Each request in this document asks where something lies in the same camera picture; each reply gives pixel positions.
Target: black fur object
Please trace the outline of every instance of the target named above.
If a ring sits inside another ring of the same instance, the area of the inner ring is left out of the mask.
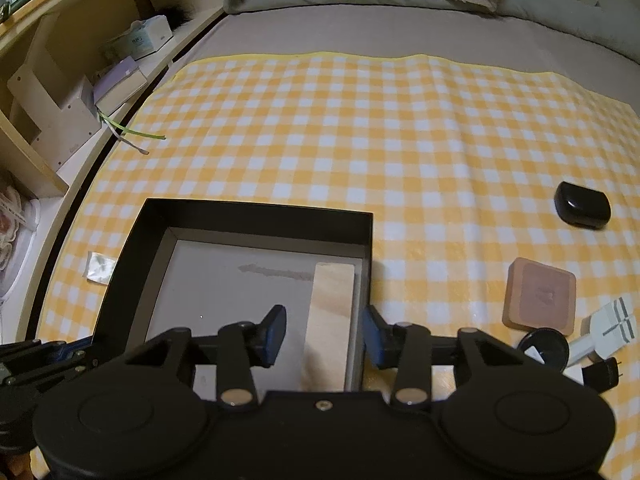
[[[162,14],[169,22],[169,28],[175,30],[192,19],[191,12],[181,4],[163,7],[158,10],[158,14]]]

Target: white shelf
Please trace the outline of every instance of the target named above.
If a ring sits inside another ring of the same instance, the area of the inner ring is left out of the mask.
[[[193,40],[204,28],[212,23],[220,14],[222,8],[204,10],[197,13],[193,19],[179,27],[174,36],[162,46],[158,52],[143,57],[138,63],[142,73],[146,76],[147,85],[158,77],[164,67]],[[121,121],[131,110],[136,100],[145,91],[140,89],[131,99],[125,102],[110,117]],[[40,223],[36,229],[31,250],[24,261],[23,268],[14,285],[11,296],[0,306],[2,314],[2,343],[9,343],[24,339],[31,313],[31,307],[40,284],[44,266],[47,263],[53,243],[58,236],[62,222],[71,208],[71,204],[78,194],[89,170],[98,154],[105,146],[111,132],[103,127],[93,134],[87,142],[77,150],[68,161],[57,171],[58,175],[68,184],[69,190],[62,198],[46,198],[40,200]]]

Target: checkered tablecloth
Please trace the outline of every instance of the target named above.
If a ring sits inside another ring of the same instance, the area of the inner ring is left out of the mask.
[[[501,323],[516,256],[576,275],[578,320],[622,292],[640,310],[640,120],[554,73],[428,56],[213,58],[156,91],[133,127],[167,140],[140,141],[148,156],[121,144],[99,171],[50,281],[41,338],[92,332],[106,289],[82,277],[87,253],[117,257],[147,197],[371,211],[374,304],[439,335],[523,335]],[[608,195],[604,231],[558,218],[561,180]],[[605,395],[617,437],[602,471],[627,480],[640,478],[640,347],[617,357],[623,377]]]

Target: open box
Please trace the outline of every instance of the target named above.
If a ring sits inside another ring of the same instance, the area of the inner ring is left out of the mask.
[[[199,336],[233,322],[259,322],[282,304],[287,335],[280,354],[272,368],[254,368],[254,378],[258,394],[299,390],[314,269],[319,262],[347,263],[354,265],[354,291],[344,387],[358,389],[372,226],[372,214],[364,212],[147,199],[102,302],[94,333],[101,358],[174,326]],[[196,370],[194,391],[203,398],[214,398],[213,375]]]

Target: screw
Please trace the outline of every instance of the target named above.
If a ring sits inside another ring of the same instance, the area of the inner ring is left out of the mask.
[[[242,388],[231,388],[220,396],[222,402],[229,406],[244,406],[254,399],[252,393]]]
[[[330,400],[318,400],[316,402],[316,408],[321,412],[328,412],[334,404]]]
[[[429,398],[429,394],[420,388],[403,388],[396,392],[396,399],[411,406],[412,404],[420,404]]]

